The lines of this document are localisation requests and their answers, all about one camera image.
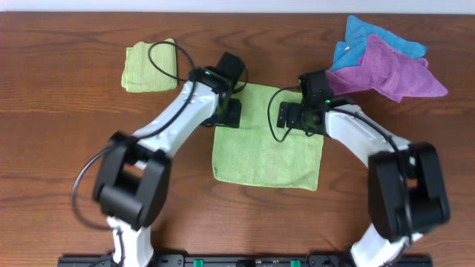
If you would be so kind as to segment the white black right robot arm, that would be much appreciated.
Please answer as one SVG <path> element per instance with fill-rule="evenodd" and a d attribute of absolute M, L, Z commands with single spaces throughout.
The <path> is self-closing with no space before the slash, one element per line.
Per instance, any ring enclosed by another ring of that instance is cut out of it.
<path fill-rule="evenodd" d="M 335 96 L 322 70 L 298 80 L 302 100 L 280 103 L 276 126 L 334 139 L 368 170 L 371 224 L 338 266 L 421 266 L 404 252 L 451 218 L 435 147 L 392 134 L 351 98 Z"/>

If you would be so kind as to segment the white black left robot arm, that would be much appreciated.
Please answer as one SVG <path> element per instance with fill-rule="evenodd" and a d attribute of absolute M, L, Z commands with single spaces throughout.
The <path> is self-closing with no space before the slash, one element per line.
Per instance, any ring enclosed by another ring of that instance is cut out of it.
<path fill-rule="evenodd" d="M 166 201 L 172 159 L 201 125 L 239 127 L 241 103 L 233 94 L 245 70 L 242 59 L 224 53 L 216 66 L 191 71 L 178 97 L 152 122 L 110 138 L 93 198 L 113 229 L 114 265 L 149 265 L 151 224 Z"/>

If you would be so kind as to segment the green microfiber cloth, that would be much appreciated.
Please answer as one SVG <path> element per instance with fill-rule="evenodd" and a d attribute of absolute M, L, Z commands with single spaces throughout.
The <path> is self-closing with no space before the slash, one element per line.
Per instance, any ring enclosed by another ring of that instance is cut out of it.
<path fill-rule="evenodd" d="M 235 97 L 241 101 L 239 128 L 217 127 L 212 167 L 221 182 L 270 188 L 318 187 L 324 138 L 276 126 L 281 102 L 297 102 L 301 94 L 248 84 Z"/>

